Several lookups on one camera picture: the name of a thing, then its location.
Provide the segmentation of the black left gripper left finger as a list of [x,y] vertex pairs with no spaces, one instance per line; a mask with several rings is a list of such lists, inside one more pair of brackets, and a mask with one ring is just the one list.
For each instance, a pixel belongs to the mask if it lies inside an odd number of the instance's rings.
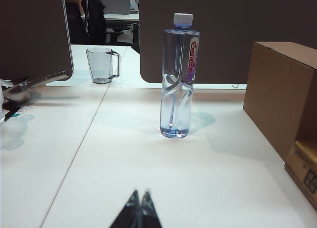
[[139,193],[134,190],[110,225],[110,228],[136,228],[139,208]]

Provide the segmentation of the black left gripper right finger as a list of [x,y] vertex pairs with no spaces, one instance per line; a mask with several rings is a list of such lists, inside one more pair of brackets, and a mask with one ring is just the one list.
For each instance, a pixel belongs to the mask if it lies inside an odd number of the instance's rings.
[[149,190],[146,190],[142,197],[140,213],[140,225],[142,228],[162,228]]

